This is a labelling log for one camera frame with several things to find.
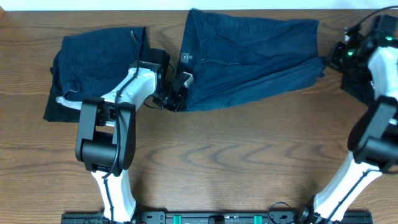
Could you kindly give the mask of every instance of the wall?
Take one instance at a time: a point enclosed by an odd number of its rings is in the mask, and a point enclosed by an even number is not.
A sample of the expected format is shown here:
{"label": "wall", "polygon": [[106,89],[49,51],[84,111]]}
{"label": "wall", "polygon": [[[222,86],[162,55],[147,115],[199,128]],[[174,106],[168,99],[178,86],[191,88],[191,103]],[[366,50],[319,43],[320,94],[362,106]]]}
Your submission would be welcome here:
{"label": "wall", "polygon": [[0,0],[6,11],[379,9],[397,0]]}

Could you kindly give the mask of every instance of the navy blue fabric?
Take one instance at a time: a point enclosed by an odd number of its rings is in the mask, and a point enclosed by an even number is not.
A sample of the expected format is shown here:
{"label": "navy blue fabric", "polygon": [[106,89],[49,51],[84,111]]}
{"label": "navy blue fabric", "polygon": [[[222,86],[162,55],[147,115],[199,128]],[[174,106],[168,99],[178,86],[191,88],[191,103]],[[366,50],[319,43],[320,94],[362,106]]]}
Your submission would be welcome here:
{"label": "navy blue fabric", "polygon": [[318,56],[317,28],[315,20],[231,17],[192,9],[178,63],[195,80],[188,89],[187,111],[226,108],[313,85],[325,68]]}
{"label": "navy blue fabric", "polygon": [[[57,96],[70,101],[102,96],[126,77],[136,59],[131,31],[148,44],[145,27],[101,29],[63,38],[51,68],[53,83],[44,119],[78,122],[80,111],[58,104]],[[137,44],[141,56],[145,56],[147,48],[139,41]]]}

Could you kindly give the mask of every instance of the teal object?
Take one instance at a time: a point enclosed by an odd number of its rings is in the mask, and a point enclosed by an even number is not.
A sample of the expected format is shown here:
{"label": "teal object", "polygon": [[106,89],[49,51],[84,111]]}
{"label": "teal object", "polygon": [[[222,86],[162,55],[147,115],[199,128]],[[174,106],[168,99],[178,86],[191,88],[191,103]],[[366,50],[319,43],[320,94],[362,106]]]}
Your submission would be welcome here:
{"label": "teal object", "polygon": [[262,224],[262,216],[255,215],[254,216],[254,224]]}
{"label": "teal object", "polygon": [[181,215],[174,215],[173,216],[173,224],[182,224]]}

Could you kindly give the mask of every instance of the wooden table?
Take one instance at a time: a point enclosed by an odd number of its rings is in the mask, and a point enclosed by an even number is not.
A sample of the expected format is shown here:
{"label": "wooden table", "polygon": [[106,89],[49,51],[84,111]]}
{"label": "wooden table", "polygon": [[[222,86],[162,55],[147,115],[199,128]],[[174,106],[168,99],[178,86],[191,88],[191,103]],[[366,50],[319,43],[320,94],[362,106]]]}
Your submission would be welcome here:
{"label": "wooden table", "polygon": [[[224,11],[233,16],[320,20],[326,55],[369,11]],[[103,207],[91,174],[75,158],[76,123],[42,119],[49,68],[64,35],[146,26],[153,47],[178,58],[187,11],[8,12],[0,25],[0,222],[60,223],[67,211]],[[339,89],[340,74],[306,90],[227,110],[172,113],[140,108],[130,167],[140,205],[168,210],[267,210],[306,203],[347,154],[366,107]],[[398,177],[372,183],[351,208],[375,223],[398,222]]]}

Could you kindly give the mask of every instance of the wooden tabletop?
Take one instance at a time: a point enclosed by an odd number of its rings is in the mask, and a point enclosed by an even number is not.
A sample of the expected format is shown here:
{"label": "wooden tabletop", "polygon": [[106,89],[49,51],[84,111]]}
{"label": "wooden tabletop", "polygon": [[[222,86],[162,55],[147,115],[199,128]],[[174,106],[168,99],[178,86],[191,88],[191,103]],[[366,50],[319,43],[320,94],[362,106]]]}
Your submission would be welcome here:
{"label": "wooden tabletop", "polygon": [[[320,20],[326,55],[369,11],[223,11],[233,16]],[[0,25],[0,222],[60,223],[64,212],[103,208],[99,188],[75,158],[76,123],[43,114],[49,68],[64,35],[146,26],[150,44],[178,58],[187,11],[8,12]],[[308,89],[225,110],[172,113],[140,108],[130,167],[140,205],[168,210],[300,207],[326,186],[347,155],[366,107],[339,89],[341,75]],[[372,183],[351,208],[398,223],[398,177]]]}

